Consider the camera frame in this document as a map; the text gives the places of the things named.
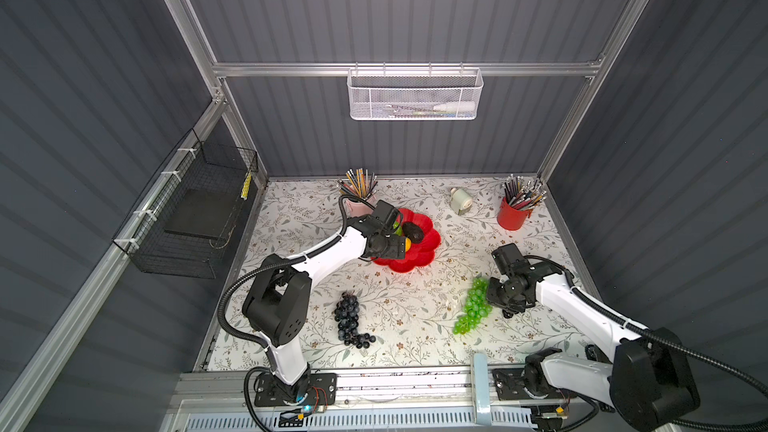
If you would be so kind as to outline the dark purple grape bunch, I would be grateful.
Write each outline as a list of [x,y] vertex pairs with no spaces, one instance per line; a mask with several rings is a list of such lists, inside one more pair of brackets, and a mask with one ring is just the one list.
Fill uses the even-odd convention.
[[333,311],[333,318],[338,330],[338,339],[345,346],[367,349],[377,342],[373,333],[360,329],[360,303],[353,292],[345,291],[341,294]]

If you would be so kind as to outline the green fake grape bunch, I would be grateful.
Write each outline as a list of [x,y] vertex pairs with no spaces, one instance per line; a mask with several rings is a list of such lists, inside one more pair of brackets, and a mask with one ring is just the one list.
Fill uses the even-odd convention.
[[463,312],[457,317],[454,324],[454,335],[466,335],[476,330],[490,314],[492,306],[486,298],[489,285],[489,280],[484,277],[473,280],[466,296]]

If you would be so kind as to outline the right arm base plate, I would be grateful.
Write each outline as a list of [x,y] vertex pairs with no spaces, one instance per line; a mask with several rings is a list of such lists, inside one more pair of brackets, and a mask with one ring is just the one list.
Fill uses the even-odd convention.
[[499,400],[571,400],[576,394],[549,385],[538,372],[526,366],[492,368],[493,386]]

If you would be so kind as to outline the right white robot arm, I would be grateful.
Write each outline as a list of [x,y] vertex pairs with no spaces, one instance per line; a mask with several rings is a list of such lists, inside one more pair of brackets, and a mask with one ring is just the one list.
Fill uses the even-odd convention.
[[699,408],[701,399],[679,338],[646,328],[585,293],[565,266],[524,255],[514,244],[491,254],[500,277],[491,278],[487,300],[506,318],[537,305],[563,317],[588,338],[592,356],[572,357],[546,347],[526,357],[518,383],[527,395],[544,399],[555,392],[586,397],[614,409],[637,431],[652,431]]

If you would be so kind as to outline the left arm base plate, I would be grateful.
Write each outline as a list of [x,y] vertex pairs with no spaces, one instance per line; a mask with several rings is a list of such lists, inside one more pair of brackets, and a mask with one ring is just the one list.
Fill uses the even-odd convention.
[[337,374],[309,372],[288,385],[272,373],[263,372],[252,386],[253,400],[257,407],[334,405],[337,382]]

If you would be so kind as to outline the dark fake avocado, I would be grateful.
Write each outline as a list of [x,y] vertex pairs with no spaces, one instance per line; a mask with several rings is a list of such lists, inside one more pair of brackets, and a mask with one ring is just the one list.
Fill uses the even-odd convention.
[[412,244],[420,244],[424,240],[422,228],[413,222],[405,222],[402,225],[402,233]]

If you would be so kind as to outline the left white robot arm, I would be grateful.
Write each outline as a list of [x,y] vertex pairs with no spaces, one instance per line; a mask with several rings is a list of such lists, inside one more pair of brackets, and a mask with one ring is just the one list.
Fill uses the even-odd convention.
[[262,264],[242,305],[242,314],[266,352],[271,373],[294,386],[308,373],[299,333],[309,313],[312,290],[332,273],[356,259],[403,259],[406,238],[397,234],[403,222],[395,206],[378,202],[370,213],[348,217],[340,206],[342,224],[319,244],[291,257],[271,255]]

